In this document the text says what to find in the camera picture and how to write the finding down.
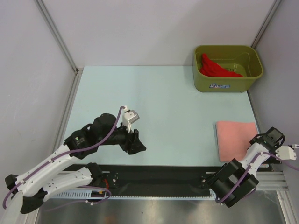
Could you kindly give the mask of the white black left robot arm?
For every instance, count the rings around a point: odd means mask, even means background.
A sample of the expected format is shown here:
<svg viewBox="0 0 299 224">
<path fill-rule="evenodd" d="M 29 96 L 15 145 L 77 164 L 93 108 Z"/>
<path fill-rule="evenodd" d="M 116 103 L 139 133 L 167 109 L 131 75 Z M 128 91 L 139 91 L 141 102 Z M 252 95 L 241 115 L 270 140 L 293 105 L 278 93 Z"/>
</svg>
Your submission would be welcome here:
<svg viewBox="0 0 299 224">
<path fill-rule="evenodd" d="M 88 163 L 78 171 L 58 177 L 70 165 L 97 152 L 102 145 L 118 145 L 129 155 L 146 150 L 137 129 L 131 126 L 139 119 L 134 110 L 120 108 L 117 116 L 104 113 L 93 123 L 74 131 L 47 159 L 22 175 L 5 178 L 9 195 L 21 193 L 17 211 L 28 214 L 40 208 L 50 197 L 77 187 L 108 186 L 97 163 Z"/>
</svg>

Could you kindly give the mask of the pink t shirt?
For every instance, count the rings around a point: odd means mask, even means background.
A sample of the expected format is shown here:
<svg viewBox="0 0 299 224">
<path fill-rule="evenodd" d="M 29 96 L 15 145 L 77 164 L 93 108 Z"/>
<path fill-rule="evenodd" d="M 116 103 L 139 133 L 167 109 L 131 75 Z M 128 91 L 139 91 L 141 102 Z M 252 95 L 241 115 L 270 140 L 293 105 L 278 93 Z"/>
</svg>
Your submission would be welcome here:
<svg viewBox="0 0 299 224">
<path fill-rule="evenodd" d="M 215 127 L 219 160 L 221 162 L 230 162 L 232 159 L 241 161 L 250 147 L 250 140 L 257 135 L 256 124 L 218 121 Z"/>
</svg>

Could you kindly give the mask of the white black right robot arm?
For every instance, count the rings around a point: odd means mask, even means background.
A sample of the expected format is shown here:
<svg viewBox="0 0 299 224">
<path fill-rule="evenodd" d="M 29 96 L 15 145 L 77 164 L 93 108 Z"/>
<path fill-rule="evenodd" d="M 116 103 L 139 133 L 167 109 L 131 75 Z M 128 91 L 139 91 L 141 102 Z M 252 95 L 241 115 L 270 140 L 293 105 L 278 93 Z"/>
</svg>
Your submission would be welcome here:
<svg viewBox="0 0 299 224">
<path fill-rule="evenodd" d="M 258 168 L 269 157 L 275 156 L 284 141 L 285 135 L 274 127 L 254 136 L 241 161 L 232 159 L 208 178 L 206 184 L 215 193 L 215 201 L 230 208 L 254 192 L 259 183 L 256 179 Z"/>
</svg>

